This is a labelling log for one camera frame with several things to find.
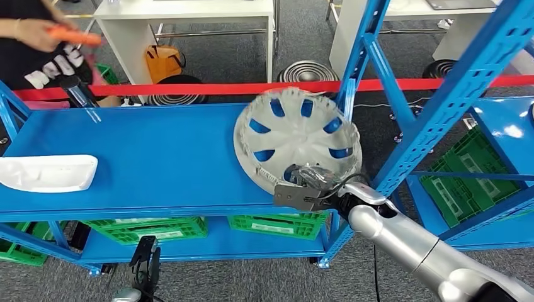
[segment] hand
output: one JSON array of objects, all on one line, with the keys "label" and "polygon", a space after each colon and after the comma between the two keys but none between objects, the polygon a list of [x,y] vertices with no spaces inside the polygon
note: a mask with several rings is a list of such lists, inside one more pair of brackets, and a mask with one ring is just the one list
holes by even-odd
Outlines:
[{"label": "hand", "polygon": [[73,20],[66,18],[65,16],[57,16],[55,17],[55,21],[59,24],[63,25],[64,27],[70,29],[70,30],[80,30],[78,27],[78,24],[74,22]]},{"label": "hand", "polygon": [[42,52],[53,52],[60,42],[48,34],[48,29],[54,26],[57,24],[46,20],[20,20],[13,36],[31,48]]}]

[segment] green plastic crate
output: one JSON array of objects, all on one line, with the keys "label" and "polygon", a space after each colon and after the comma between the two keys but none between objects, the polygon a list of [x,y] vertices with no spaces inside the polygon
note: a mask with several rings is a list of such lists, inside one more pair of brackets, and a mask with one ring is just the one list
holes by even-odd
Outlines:
[{"label": "green plastic crate", "polygon": [[329,212],[228,216],[234,230],[315,240]]},{"label": "green plastic crate", "polygon": [[[30,229],[30,222],[6,223],[7,225],[26,232]],[[30,266],[42,266],[47,260],[47,255],[22,247],[16,243],[0,239],[0,259]]]},{"label": "green plastic crate", "polygon": [[[508,173],[498,154],[478,127],[470,130],[431,171]],[[514,181],[452,177],[421,177],[421,184],[449,225],[455,225],[520,190]]]},{"label": "green plastic crate", "polygon": [[104,81],[106,81],[109,85],[119,84],[118,79],[111,67],[102,64],[96,64],[96,68],[100,72],[100,75],[102,76]]},{"label": "green plastic crate", "polygon": [[169,225],[188,221],[189,217],[179,218],[131,218],[131,219],[106,219],[82,221],[84,224],[95,230],[116,230],[137,227],[157,227],[158,225]]},{"label": "green plastic crate", "polygon": [[208,235],[202,217],[182,217],[168,220],[120,224],[115,228],[94,228],[97,232],[120,244],[138,244],[143,236],[154,235],[158,241],[203,238]]},{"label": "green plastic crate", "polygon": [[[431,171],[452,172],[443,159],[438,160]],[[480,213],[480,206],[475,202],[469,188],[463,183],[463,179],[424,176],[420,180],[449,227],[454,227]]]}]

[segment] pink object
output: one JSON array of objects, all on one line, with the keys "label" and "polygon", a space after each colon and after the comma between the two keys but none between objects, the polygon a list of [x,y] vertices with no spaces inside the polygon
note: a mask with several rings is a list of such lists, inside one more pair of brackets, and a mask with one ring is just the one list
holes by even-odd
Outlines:
[{"label": "pink object", "polygon": [[[93,68],[93,85],[107,85],[95,68]],[[68,101],[24,101],[24,103],[31,110],[66,109],[71,107]]]}]

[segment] floor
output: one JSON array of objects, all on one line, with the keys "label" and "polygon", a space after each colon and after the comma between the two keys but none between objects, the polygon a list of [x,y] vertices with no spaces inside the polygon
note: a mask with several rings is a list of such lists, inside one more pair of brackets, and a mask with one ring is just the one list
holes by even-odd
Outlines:
[{"label": "floor", "polygon": [[[60,7],[70,13],[87,13],[91,2]],[[274,74],[297,60],[328,63],[334,25],[324,21],[325,0],[282,0],[280,53]],[[385,28],[431,28],[435,21],[389,22]],[[233,28],[234,25],[195,25],[184,30]],[[380,43],[397,77],[419,77],[432,61],[439,35],[387,35]],[[187,74],[205,82],[259,82],[264,80],[263,46],[259,36],[216,36],[174,39],[188,56]],[[109,47],[96,51],[97,61],[112,66],[121,81],[124,73]],[[365,77],[375,77],[368,69]],[[407,92],[409,101],[429,96],[428,91]],[[492,89],[493,95],[532,94],[528,89]],[[211,101],[243,101],[249,98],[212,98]],[[358,104],[385,102],[383,93],[359,93]],[[370,175],[378,172],[395,147],[396,124],[388,119],[389,110],[357,108],[356,123]],[[465,133],[458,124],[435,153],[421,164],[428,166]],[[405,190],[401,196],[411,203]],[[474,259],[503,273],[534,285],[533,249],[468,252]],[[28,267],[0,262],[0,301],[111,301],[122,287],[128,286],[127,269],[120,266],[114,276],[89,277],[87,271],[49,258],[43,267]],[[405,273],[384,253],[378,253],[378,280],[382,301],[434,301],[431,293]],[[163,263],[157,295],[169,301],[374,301],[372,245],[361,237],[353,238],[336,256],[329,270],[319,270],[307,259],[233,260],[213,262]]]}]

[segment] person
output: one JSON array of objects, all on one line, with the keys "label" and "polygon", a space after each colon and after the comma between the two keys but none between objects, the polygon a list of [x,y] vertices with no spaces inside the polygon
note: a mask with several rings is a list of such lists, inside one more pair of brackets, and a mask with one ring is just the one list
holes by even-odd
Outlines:
[{"label": "person", "polygon": [[[10,89],[59,87],[77,75],[88,84],[104,84],[76,47],[50,37],[58,24],[78,30],[49,0],[0,0],[0,81]],[[25,102],[30,109],[68,108],[67,101]],[[102,107],[119,106],[115,96],[99,98]]]}]

